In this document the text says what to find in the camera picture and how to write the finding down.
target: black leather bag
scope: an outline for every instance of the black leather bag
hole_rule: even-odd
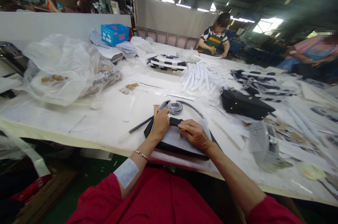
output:
[[[275,109],[256,97],[226,90],[221,93],[223,108],[228,113],[243,115],[256,120],[263,120]]]

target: white bandage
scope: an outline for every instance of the white bandage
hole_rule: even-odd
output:
[[[123,189],[126,189],[138,172],[139,169],[135,162],[128,158],[124,163],[121,164],[120,167],[117,168],[117,170],[114,171],[114,174],[122,185]]]

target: silver bracelet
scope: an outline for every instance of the silver bracelet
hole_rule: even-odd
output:
[[[134,150],[134,152],[137,153],[137,154],[141,154],[141,151]],[[144,154],[141,154],[141,157],[143,157],[143,158],[147,159],[147,161],[149,161],[149,158],[146,157]]]

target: blue basket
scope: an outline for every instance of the blue basket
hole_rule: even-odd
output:
[[[115,46],[129,40],[129,28],[122,24],[101,25],[102,41]]]

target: red shirt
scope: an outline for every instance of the red shirt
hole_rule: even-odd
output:
[[[289,210],[266,197],[250,212],[249,223],[301,224]],[[167,169],[145,168],[131,194],[123,200],[114,174],[79,198],[70,223],[222,223],[185,179]]]

